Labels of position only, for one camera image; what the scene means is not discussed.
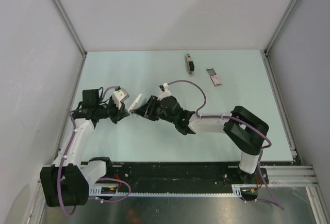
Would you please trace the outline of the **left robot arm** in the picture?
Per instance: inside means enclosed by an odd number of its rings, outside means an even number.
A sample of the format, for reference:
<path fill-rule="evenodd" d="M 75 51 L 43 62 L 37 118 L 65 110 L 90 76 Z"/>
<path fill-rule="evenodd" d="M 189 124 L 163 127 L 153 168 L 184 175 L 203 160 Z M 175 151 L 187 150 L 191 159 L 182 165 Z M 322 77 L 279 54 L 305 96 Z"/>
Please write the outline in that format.
<path fill-rule="evenodd" d="M 108 157 L 94 157 L 81 168 L 82 156 L 87 142 L 97 123 L 110 119 L 116 124 L 129 116 L 125 108 L 128 92 L 119 86 L 112 86 L 112 95 L 105 98 L 107 89 L 82 91 L 82 100 L 69 118 L 72 122 L 70 136 L 63 141 L 61 149 L 49 166 L 40 172 L 40 180 L 49 207 L 78 206 L 87 203 L 89 190 L 101 180 L 107 183 L 113 179 L 114 170 Z"/>

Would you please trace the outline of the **light blue white stapler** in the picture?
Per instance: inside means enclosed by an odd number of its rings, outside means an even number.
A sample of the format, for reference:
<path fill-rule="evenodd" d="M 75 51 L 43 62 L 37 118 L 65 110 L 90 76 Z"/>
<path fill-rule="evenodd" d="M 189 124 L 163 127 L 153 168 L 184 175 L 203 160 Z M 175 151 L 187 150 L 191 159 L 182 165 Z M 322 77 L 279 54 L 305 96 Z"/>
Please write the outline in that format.
<path fill-rule="evenodd" d="M 138 94 L 137 97 L 134 99 L 130 107 L 128 108 L 128 111 L 132 114 L 135 109 L 139 108 L 144 103 L 144 96 L 143 94 Z"/>

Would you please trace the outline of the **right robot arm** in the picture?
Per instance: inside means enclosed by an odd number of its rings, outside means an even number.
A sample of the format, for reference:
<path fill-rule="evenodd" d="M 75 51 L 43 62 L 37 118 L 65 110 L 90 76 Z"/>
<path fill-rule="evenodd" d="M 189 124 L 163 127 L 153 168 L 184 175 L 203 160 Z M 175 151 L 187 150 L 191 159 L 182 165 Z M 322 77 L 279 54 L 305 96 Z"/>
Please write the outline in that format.
<path fill-rule="evenodd" d="M 242 106 L 235 106 L 227 114 L 198 114 L 183 109 L 173 96 L 160 99 L 153 95 L 144 102 L 137 97 L 129 112 L 151 121 L 167 121 L 182 135 L 226 134 L 241 151 L 237 171 L 228 176 L 232 181 L 253 183 L 262 152 L 272 145 L 267 137 L 269 126 Z"/>

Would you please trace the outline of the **beige black stapler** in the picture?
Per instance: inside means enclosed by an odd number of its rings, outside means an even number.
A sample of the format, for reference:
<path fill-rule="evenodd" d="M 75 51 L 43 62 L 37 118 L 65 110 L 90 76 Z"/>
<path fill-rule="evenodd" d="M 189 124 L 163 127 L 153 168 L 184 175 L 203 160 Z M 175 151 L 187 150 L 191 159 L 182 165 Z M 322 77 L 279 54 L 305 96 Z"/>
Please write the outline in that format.
<path fill-rule="evenodd" d="M 186 66 L 186 71 L 187 71 L 188 75 L 194 76 L 195 66 L 194 66 L 194 62 L 191 58 L 191 55 L 189 53 L 187 53 L 185 55 L 185 66 Z"/>

